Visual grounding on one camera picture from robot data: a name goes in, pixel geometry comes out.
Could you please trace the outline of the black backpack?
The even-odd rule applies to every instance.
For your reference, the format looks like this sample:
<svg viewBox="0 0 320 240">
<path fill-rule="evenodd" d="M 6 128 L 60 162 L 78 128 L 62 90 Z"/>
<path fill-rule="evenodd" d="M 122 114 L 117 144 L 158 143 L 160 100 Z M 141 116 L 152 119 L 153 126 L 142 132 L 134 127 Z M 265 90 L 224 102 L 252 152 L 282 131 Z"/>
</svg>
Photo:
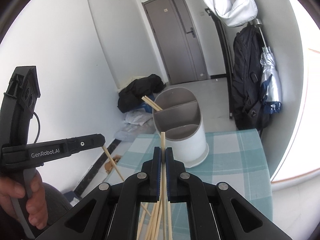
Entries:
<svg viewBox="0 0 320 240">
<path fill-rule="evenodd" d="M 270 122 L 270 115 L 264 113 L 260 93 L 262 47 L 262 37 L 251 24 L 238 32 L 234 39 L 232 104 L 233 118 L 238 130 L 262 131 Z"/>
</svg>

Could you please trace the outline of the wooden chopstick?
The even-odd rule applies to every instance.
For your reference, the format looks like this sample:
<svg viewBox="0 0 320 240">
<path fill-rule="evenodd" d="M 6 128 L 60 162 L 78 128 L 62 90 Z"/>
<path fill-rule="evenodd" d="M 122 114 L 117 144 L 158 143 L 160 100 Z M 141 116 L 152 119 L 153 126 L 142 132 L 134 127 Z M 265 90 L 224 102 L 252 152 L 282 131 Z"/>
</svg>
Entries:
<svg viewBox="0 0 320 240">
<path fill-rule="evenodd" d="M 112 156 L 111 154 L 109 153 L 107 147 L 105 145 L 102 146 L 102 149 L 104 151 L 104 153 L 107 155 L 108 159 L 110 159 L 111 163 L 114 165 L 114 169 L 116 170 L 117 174 L 120 176 L 121 180 L 124 181 L 124 177 L 122 176 L 119 168 L 117 167 L 117 165 L 113 162 L 113 159 L 112 159 Z"/>
<path fill-rule="evenodd" d="M 166 204 L 165 204 L 165 185 L 166 185 L 166 172 L 165 172 L 165 132 L 161 132 L 161 161 L 162 161 L 162 222 L 163 222 L 163 239 L 167 239 L 166 233 Z"/>
</svg>

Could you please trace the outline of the silver folded umbrella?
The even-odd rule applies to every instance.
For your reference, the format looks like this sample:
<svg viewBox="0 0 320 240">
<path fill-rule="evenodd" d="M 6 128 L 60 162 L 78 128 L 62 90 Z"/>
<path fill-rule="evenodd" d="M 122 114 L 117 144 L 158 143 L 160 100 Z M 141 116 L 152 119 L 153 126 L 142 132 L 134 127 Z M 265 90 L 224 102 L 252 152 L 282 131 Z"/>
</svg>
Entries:
<svg viewBox="0 0 320 240">
<path fill-rule="evenodd" d="M 276 61 L 271 48 L 266 44 L 262 32 L 262 22 L 259 19 L 253 20 L 253 25 L 259 30 L 263 40 L 260 64 L 262 67 L 261 76 L 261 101 L 266 114 L 280 113 L 282 107 L 282 91 Z"/>
</svg>

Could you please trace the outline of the tan boots pair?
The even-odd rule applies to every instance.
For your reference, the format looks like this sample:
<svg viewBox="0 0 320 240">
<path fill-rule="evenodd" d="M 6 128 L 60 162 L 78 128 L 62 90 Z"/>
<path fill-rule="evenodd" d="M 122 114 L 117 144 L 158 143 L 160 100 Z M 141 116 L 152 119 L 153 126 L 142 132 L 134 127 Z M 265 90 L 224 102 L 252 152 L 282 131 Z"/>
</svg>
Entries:
<svg viewBox="0 0 320 240">
<path fill-rule="evenodd" d="M 113 158 L 113 162 L 117 165 L 117 163 L 120 161 L 121 156 L 120 155 L 115 155 Z M 110 159 L 104 164 L 104 169 L 107 174 L 110 174 L 111 171 L 113 170 L 114 165 L 111 163 Z"/>
</svg>

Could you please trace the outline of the white hanging bag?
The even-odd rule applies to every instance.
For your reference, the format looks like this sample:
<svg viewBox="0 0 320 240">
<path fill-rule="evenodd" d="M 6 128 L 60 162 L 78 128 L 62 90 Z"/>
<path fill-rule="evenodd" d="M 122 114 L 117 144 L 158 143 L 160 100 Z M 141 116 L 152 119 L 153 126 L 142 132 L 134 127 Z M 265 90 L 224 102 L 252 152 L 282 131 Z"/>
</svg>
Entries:
<svg viewBox="0 0 320 240">
<path fill-rule="evenodd" d="M 235 28 L 256 19 L 255 0 L 203 0 L 214 15 L 226 26 Z"/>
</svg>

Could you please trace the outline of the white plastic parcel bag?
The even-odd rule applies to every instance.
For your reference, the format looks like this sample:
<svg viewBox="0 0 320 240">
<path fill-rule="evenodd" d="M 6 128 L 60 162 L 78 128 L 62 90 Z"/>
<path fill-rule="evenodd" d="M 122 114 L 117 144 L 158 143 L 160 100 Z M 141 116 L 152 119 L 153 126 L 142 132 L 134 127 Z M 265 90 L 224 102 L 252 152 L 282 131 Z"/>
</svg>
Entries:
<svg viewBox="0 0 320 240">
<path fill-rule="evenodd" d="M 152 114 L 143 109 L 137 109 L 127 112 L 124 122 L 131 125 L 143 126 L 147 121 L 152 119 Z"/>
</svg>

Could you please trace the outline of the chopstick on table one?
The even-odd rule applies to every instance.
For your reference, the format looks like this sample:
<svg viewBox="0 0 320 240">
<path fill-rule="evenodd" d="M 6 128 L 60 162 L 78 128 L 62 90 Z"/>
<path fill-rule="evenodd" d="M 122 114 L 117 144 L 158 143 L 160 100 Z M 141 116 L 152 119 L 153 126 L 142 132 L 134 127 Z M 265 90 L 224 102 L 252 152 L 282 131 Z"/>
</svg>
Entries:
<svg viewBox="0 0 320 240">
<path fill-rule="evenodd" d="M 146 215 L 150 215 L 150 212 L 148 211 L 148 203 L 146 203 L 146 204 L 141 204 L 141 207 L 143 208 L 143 212 L 142 212 L 142 215 L 141 215 L 139 224 L 138 224 L 138 230 L 137 230 L 137 238 L 136 238 L 136 240 L 139 240 L 139 237 L 140 237 L 140 233 L 141 233 L 141 230 L 142 230 L 142 227 L 143 227 L 143 222 L 144 222 L 145 216 L 146 216 Z"/>
</svg>

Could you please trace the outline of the black jacket pile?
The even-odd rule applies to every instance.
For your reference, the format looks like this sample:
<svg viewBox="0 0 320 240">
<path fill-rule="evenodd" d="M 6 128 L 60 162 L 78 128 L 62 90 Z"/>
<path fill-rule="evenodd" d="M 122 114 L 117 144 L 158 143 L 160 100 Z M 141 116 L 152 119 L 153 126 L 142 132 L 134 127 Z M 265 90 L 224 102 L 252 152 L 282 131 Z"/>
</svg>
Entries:
<svg viewBox="0 0 320 240">
<path fill-rule="evenodd" d="M 143 96 L 160 93 L 165 88 L 165 83 L 156 74 L 133 80 L 119 92 L 118 109 L 126 113 L 142 104 Z"/>
</svg>

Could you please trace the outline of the grey plastic parcel bag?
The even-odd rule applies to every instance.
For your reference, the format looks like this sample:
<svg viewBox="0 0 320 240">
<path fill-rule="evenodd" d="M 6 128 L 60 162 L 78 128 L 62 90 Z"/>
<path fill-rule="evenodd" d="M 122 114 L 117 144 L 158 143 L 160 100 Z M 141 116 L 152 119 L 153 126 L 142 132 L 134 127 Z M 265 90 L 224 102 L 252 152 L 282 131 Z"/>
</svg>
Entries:
<svg viewBox="0 0 320 240">
<path fill-rule="evenodd" d="M 145 123 L 143 126 L 127 124 L 115 133 L 114 138 L 120 141 L 134 142 L 140 134 L 153 134 L 155 130 L 153 124 Z"/>
</svg>

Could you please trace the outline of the grey entrance door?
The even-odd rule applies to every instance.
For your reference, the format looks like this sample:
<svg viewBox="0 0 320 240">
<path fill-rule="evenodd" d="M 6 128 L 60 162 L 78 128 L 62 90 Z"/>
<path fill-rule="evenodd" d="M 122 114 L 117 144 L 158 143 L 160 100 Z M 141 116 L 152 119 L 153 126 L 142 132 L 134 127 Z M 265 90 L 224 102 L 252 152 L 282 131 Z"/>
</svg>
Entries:
<svg viewBox="0 0 320 240">
<path fill-rule="evenodd" d="M 149 0 L 143 6 L 170 84 L 207 80 L 202 48 L 185 0 Z"/>
</svg>

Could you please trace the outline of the white grey utensil holder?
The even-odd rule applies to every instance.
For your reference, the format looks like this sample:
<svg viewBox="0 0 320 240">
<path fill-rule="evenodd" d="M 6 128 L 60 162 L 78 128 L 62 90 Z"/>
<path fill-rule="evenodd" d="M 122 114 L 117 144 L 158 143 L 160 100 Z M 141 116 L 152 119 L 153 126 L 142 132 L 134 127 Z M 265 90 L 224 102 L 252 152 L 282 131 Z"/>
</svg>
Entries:
<svg viewBox="0 0 320 240">
<path fill-rule="evenodd" d="M 166 146 L 172 148 L 174 159 L 192 168 L 202 163 L 209 153 L 202 113 L 196 96 L 183 87 L 169 88 L 155 99 L 161 107 L 153 111 L 158 133 L 165 132 Z"/>
</svg>

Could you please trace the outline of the chopstick on table two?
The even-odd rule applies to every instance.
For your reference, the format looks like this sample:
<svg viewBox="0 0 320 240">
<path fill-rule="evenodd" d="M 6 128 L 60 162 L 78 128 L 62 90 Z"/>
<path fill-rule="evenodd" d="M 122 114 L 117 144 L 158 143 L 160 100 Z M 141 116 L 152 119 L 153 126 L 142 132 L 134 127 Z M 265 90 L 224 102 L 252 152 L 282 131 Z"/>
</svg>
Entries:
<svg viewBox="0 0 320 240">
<path fill-rule="evenodd" d="M 151 217 L 150 217 L 150 220 L 149 220 L 149 223 L 148 223 L 148 227 L 147 227 L 147 231 L 146 231 L 145 238 L 144 238 L 145 240 L 152 239 L 153 227 L 157 223 L 159 205 L 160 205 L 160 202 L 157 202 L 153 206 Z"/>
</svg>

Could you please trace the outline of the chopstick on table three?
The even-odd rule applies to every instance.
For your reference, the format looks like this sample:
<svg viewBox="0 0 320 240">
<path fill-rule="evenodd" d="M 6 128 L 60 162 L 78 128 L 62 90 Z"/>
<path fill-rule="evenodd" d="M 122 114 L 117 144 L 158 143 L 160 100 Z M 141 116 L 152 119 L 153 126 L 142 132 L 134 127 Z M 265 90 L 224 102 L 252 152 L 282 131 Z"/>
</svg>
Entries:
<svg viewBox="0 0 320 240">
<path fill-rule="evenodd" d="M 153 227 L 152 240 L 158 239 L 158 233 L 159 233 L 159 226 L 160 226 L 160 223 L 161 223 L 161 217 L 162 217 L 162 201 L 160 200 L 159 211 L 158 211 L 158 216 L 157 216 L 157 223 Z"/>
</svg>

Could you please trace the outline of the blue white box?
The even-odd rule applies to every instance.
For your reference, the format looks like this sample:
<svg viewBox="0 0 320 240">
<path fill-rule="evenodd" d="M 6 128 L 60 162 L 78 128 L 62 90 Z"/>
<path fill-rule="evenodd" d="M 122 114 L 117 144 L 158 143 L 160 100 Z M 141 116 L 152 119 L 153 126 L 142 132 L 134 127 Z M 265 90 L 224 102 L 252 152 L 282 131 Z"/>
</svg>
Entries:
<svg viewBox="0 0 320 240">
<path fill-rule="evenodd" d="M 152 113 L 153 111 L 153 108 L 144 101 L 138 106 L 138 109 L 144 109 L 147 113 Z"/>
</svg>

